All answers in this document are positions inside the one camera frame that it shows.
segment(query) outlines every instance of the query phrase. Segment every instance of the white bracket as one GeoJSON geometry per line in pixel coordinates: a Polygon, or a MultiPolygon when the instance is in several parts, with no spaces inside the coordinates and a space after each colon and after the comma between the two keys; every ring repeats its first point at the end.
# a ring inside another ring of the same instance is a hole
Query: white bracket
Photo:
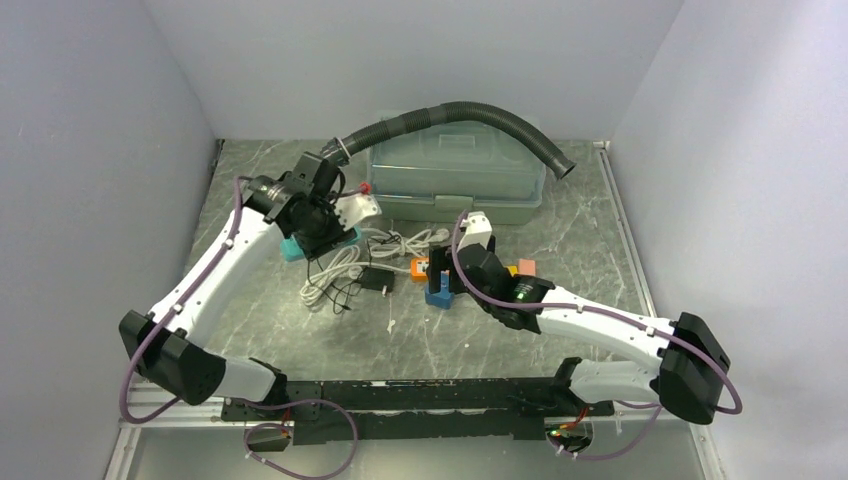
{"type": "Polygon", "coordinates": [[[339,223],[342,224],[345,231],[350,230],[366,218],[383,213],[380,204],[374,197],[361,193],[339,198],[336,202],[335,212],[339,216],[339,223]]]}
{"type": "Polygon", "coordinates": [[[457,247],[459,250],[475,243],[482,245],[483,248],[489,245],[489,238],[492,236],[492,224],[489,223],[485,213],[469,213],[460,226],[465,229],[465,235],[459,241],[457,247]]]}

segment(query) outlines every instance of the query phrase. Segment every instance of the gray marble surface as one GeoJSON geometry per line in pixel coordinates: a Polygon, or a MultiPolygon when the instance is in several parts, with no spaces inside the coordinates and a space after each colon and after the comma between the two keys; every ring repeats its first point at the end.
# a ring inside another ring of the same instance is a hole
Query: gray marble surface
{"type": "MultiPolygon", "coordinates": [[[[276,177],[291,169],[301,152],[317,152],[324,143],[225,142],[189,267],[224,227],[232,209],[235,175],[276,177]]],[[[549,175],[543,204],[527,225],[495,226],[498,256],[504,264],[532,258],[540,277],[591,300],[641,312],[615,207],[592,146],[558,145],[577,168],[557,183],[549,175]]],[[[365,162],[365,155],[359,154],[345,168],[349,184],[365,178],[365,162]]],[[[370,225],[405,235],[427,227],[450,227],[385,219],[370,225]]],[[[363,290],[342,315],[335,315],[327,302],[310,310],[298,296],[305,275],[305,262],[269,257],[234,296],[208,348],[262,359],[293,380],[551,376],[568,356],[608,358],[606,352],[573,339],[507,329],[467,296],[458,297],[448,311],[431,307],[424,303],[422,284],[403,275],[388,298],[363,290]]]]}

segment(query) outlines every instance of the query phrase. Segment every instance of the blue block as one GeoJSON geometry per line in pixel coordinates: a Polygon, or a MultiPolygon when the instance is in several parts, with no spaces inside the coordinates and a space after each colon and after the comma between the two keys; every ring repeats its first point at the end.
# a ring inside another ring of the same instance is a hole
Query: blue block
{"type": "MultiPolygon", "coordinates": [[[[353,227],[353,231],[356,232],[356,236],[342,246],[346,247],[348,245],[353,245],[362,238],[362,232],[359,230],[359,227],[353,227]]],[[[297,244],[297,240],[295,240],[294,237],[289,237],[283,240],[283,243],[280,244],[280,252],[282,252],[283,258],[285,258],[287,262],[303,260],[304,258],[303,250],[301,250],[300,245],[297,244]]]]}
{"type": "Polygon", "coordinates": [[[453,303],[453,294],[448,291],[448,274],[442,272],[442,288],[439,293],[430,293],[430,285],[424,287],[424,301],[427,305],[449,310],[453,303]]]}

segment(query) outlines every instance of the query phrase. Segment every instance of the white enclosure wall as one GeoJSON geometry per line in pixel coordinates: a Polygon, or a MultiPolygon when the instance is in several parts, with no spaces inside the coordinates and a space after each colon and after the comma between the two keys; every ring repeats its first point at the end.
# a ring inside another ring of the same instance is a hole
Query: white enclosure wall
{"type": "Polygon", "coordinates": [[[844,1],[687,1],[612,140],[659,311],[733,362],[733,479],[848,478],[846,25],[844,1]]]}
{"type": "Polygon", "coordinates": [[[0,477],[96,479],[214,137],[140,0],[0,2],[0,477]]]}
{"type": "Polygon", "coordinates": [[[608,139],[682,0],[145,0],[220,138],[347,135],[490,102],[608,139]]]}

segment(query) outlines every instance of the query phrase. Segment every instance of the black motor joint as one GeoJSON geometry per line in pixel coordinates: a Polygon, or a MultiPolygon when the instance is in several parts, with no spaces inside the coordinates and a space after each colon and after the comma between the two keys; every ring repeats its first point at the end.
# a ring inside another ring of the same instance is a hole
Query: black motor joint
{"type": "Polygon", "coordinates": [[[341,170],[330,160],[304,153],[294,169],[277,180],[265,176],[248,185],[245,207],[276,223],[286,238],[294,237],[307,259],[320,257],[356,235],[345,231],[335,213],[332,194],[341,170]]]}

